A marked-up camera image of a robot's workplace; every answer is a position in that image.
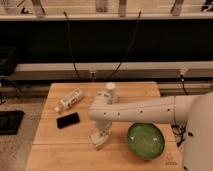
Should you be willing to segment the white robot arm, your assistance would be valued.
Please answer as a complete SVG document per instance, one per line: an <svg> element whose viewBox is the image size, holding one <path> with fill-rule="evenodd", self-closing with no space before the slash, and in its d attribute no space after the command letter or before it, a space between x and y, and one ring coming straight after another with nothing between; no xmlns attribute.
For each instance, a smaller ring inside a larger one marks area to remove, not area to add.
<svg viewBox="0 0 213 171"><path fill-rule="evenodd" d="M106 142L114 121L186 123L183 171L213 171L213 92L114 103L110 93L100 91L89 107L89 118L96 122L98 128L98 132L90 135L95 147Z"/></svg>

